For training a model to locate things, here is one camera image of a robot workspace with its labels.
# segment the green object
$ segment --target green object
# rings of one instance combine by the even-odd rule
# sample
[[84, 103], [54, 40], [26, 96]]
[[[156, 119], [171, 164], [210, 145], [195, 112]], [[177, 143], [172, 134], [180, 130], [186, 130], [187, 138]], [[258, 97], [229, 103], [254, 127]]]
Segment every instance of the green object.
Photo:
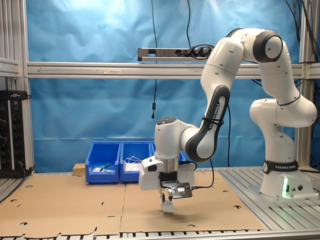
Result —
[[287, 192], [287, 186], [288, 186], [288, 178], [286, 177], [283, 181], [283, 190], [282, 190], [282, 197], [286, 197], [286, 192]]
[[106, 169], [107, 167], [109, 167], [111, 165], [111, 162], [107, 163], [106, 165], [100, 167], [100, 171], [102, 171], [103, 169]]

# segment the wooden block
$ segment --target wooden block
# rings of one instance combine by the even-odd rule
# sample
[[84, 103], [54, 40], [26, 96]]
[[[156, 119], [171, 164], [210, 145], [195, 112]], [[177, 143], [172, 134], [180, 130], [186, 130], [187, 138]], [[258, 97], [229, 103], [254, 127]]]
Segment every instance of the wooden block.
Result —
[[73, 176], [85, 176], [86, 165], [84, 163], [76, 163], [73, 167]]

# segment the green led light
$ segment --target green led light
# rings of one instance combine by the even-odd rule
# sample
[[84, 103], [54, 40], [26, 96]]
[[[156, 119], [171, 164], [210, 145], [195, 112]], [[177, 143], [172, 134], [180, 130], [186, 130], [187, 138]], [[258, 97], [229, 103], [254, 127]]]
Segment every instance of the green led light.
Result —
[[287, 191], [287, 185], [288, 185], [288, 178], [286, 177], [283, 181], [283, 190], [282, 190], [282, 197], [286, 197], [286, 191]]

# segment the aluminum frame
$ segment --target aluminum frame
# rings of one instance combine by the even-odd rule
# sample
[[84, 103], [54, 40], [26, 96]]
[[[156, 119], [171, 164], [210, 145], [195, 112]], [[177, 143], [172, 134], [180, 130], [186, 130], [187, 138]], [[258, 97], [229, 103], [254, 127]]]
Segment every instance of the aluminum frame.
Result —
[[[306, 11], [309, 16], [309, 22], [313, 23], [312, 30], [315, 41], [317, 42], [318, 38], [318, 27], [319, 27], [319, 1], [318, 0], [310, 0], [304, 1]], [[312, 50], [312, 40], [309, 36], [309, 32], [306, 25], [306, 19], [308, 16], [305, 16], [304, 11], [302, 10], [301, 15], [301, 34], [300, 34], [300, 53], [299, 53], [299, 61], [303, 62], [312, 62], [314, 54]], [[314, 100], [314, 89], [315, 82], [313, 80], [305, 80], [312, 79], [307, 72], [311, 66], [307, 64], [303, 64], [302, 66], [302, 84], [300, 87], [301, 94], [310, 101]], [[295, 130], [295, 158], [298, 161], [301, 167], [310, 166], [310, 156], [311, 156], [311, 138], [312, 138], [312, 130], [311, 126], [309, 127], [301, 127], [296, 128]]]
[[[25, 0], [0, 0], [0, 86], [30, 94]], [[25, 168], [34, 165], [31, 100], [22, 101]]]
[[19, 77], [18, 62], [0, 57], [0, 77]]
[[[141, 64], [96, 62], [28, 62], [28, 78], [64, 79], [200, 79], [205, 64]], [[292, 64], [295, 79], [301, 64]], [[236, 79], [261, 79], [258, 64], [241, 64]]]

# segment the black electrical panel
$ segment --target black electrical panel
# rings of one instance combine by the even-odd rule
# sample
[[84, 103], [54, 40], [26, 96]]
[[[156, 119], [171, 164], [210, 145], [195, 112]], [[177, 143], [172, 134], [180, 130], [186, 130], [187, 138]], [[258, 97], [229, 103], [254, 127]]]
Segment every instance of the black electrical panel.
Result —
[[0, 178], [22, 178], [32, 172], [26, 169], [25, 156], [22, 103], [26, 93], [9, 90], [0, 95]]

